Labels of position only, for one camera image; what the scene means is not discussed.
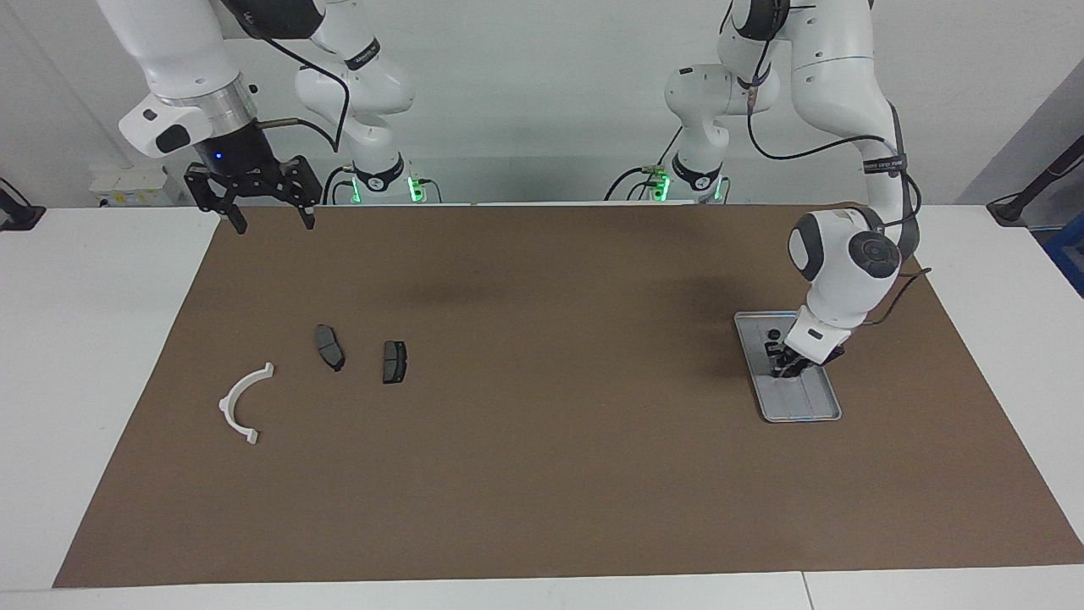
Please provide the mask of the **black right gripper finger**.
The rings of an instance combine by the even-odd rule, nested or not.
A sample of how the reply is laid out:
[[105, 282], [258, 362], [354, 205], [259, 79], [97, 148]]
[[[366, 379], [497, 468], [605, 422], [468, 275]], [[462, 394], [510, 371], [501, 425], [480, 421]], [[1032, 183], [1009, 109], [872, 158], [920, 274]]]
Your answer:
[[318, 185], [311, 186], [294, 182], [291, 184], [291, 205], [297, 209], [307, 230], [315, 228], [315, 206], [318, 205]]
[[235, 230], [237, 235], [245, 235], [247, 232], [248, 223], [246, 217], [241, 212], [240, 206], [236, 203], [236, 193], [233, 191], [225, 191], [222, 196], [217, 197], [214, 204], [214, 212], [224, 217]]

